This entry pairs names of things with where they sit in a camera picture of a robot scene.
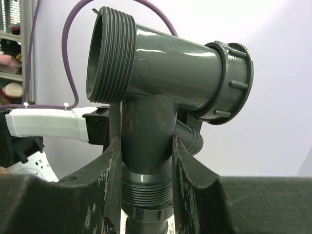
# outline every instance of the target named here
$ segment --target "shelf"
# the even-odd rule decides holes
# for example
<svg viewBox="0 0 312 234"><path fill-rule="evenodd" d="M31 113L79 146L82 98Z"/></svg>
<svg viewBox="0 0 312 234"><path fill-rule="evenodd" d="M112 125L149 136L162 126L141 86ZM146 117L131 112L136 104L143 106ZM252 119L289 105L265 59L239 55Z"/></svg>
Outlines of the shelf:
<svg viewBox="0 0 312 234"><path fill-rule="evenodd" d="M0 30L0 38L20 42L18 35L14 35L12 33L7 33L3 30Z"/></svg>
<svg viewBox="0 0 312 234"><path fill-rule="evenodd" d="M14 74L5 73L5 72L0 72L0 78L23 82L22 75L14 75Z"/></svg>

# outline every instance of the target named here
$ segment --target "threaded pipe end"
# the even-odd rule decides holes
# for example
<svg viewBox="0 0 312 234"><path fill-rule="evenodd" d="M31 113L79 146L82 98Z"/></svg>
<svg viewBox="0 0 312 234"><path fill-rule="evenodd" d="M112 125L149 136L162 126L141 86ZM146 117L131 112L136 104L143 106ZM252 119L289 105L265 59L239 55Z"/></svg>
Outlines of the threaded pipe end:
<svg viewBox="0 0 312 234"><path fill-rule="evenodd" d="M118 104L127 91L136 52L132 16L110 7L99 11L87 68L87 97L91 102Z"/></svg>
<svg viewBox="0 0 312 234"><path fill-rule="evenodd" d="M196 155L198 154L201 149L203 148L204 145L204 139L201 136L201 134L194 129L193 131L193 141L192 143L186 148L186 150L191 154L191 155Z"/></svg>
<svg viewBox="0 0 312 234"><path fill-rule="evenodd" d="M123 180L121 191L122 200L138 207L162 205L173 197L171 181L153 186L138 186Z"/></svg>

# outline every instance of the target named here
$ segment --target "small circular mark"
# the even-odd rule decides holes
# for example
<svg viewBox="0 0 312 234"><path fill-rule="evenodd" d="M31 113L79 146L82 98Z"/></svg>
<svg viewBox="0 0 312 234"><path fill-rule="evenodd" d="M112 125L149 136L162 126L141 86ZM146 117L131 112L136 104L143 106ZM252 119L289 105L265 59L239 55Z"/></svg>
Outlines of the small circular mark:
<svg viewBox="0 0 312 234"><path fill-rule="evenodd" d="M136 69L141 75L146 75L147 73L149 73L151 65L148 61L141 60L140 62L137 63Z"/></svg>

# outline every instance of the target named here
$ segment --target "white plastic piece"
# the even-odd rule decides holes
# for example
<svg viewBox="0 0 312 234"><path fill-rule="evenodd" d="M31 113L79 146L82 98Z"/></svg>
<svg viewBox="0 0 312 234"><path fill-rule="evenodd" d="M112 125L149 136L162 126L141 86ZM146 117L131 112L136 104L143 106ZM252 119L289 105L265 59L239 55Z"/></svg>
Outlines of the white plastic piece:
<svg viewBox="0 0 312 234"><path fill-rule="evenodd" d="M96 109L14 109L5 118L13 137L64 137L88 142L87 125L82 116Z"/></svg>
<svg viewBox="0 0 312 234"><path fill-rule="evenodd" d="M18 162L8 167L9 171L15 175L35 175L48 182L58 182L59 179L54 174L45 152L38 151L27 159L25 164Z"/></svg>
<svg viewBox="0 0 312 234"><path fill-rule="evenodd" d="M65 111L67 111L67 107L69 106L69 103L68 102L66 102L66 103L64 103L64 109L65 109Z"/></svg>
<svg viewBox="0 0 312 234"><path fill-rule="evenodd" d="M25 109L27 109L27 106L28 106L29 104L28 104L28 102L24 102L23 105L24 105Z"/></svg>

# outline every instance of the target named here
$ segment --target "white wall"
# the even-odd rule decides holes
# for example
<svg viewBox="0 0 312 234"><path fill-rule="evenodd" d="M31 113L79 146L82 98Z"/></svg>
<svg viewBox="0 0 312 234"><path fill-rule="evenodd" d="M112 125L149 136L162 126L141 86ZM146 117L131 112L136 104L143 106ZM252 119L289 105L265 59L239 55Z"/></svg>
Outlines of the white wall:
<svg viewBox="0 0 312 234"><path fill-rule="evenodd" d="M73 102L60 41L64 22L77 2L42 1L36 42L38 103ZM296 176L312 145L312 1L152 2L169 17L180 37L201 44L214 40L239 42L249 48L254 59L255 76L248 102L230 123L203 125L205 145L197 158L224 176ZM96 18L91 9L103 5L132 14L139 24L168 32L154 13L130 0L95 0L86 6L75 19L69 37L69 59L80 92L80 107L91 105L85 94ZM47 138L45 145L59 177L79 169L101 152L100 147L67 139Z"/></svg>

